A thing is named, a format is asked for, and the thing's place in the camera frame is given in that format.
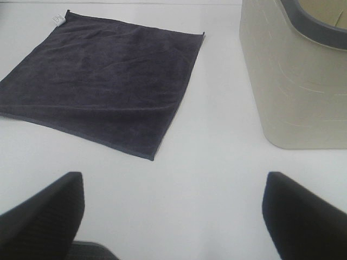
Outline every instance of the plastic bin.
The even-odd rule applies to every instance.
[[[347,148],[345,8],[340,0],[243,0],[242,49],[274,145]]]

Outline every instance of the white surface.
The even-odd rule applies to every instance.
[[[289,151],[263,136],[239,41],[240,5],[0,4],[0,79],[68,8],[206,38],[153,162],[0,118],[0,212],[81,171],[86,212],[77,239],[123,260],[276,260],[261,215],[268,171],[347,211],[346,150]]]
[[[4,3],[242,4],[242,0],[1,0]]]

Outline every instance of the dark gray towel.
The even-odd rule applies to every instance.
[[[153,160],[203,35],[65,18],[0,82],[0,115]]]

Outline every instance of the white label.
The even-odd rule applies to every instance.
[[[61,26],[66,21],[65,18],[62,17],[61,15],[56,15],[52,19],[55,22],[57,27]]]

